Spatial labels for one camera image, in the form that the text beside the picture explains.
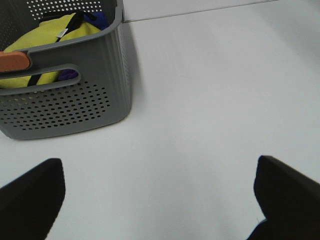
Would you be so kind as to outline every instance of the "orange handle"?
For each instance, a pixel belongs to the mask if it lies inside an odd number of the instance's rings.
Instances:
[[[21,51],[0,51],[0,73],[27,69],[30,66],[28,56]]]

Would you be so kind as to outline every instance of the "floor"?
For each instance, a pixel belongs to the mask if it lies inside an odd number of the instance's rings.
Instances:
[[[63,161],[67,194],[48,240],[245,240],[264,219],[260,155],[320,182],[318,1],[166,1],[124,2],[125,120],[41,140],[0,135],[0,185]]]

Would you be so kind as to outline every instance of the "yellow bag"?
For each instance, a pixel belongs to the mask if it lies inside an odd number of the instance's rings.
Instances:
[[[20,37],[12,45],[8,46],[4,52],[9,53],[20,49],[55,43],[58,39],[57,36],[66,28],[75,14],[76,13],[72,13],[70,15],[64,15],[58,19],[41,22],[39,27]],[[79,28],[64,35],[60,41],[75,39],[98,32],[100,32],[100,29],[86,21],[83,21]],[[59,73],[60,71],[43,73],[37,81],[37,85],[53,83],[58,78]],[[0,89],[27,87],[30,78],[31,76],[22,76],[0,79]]]

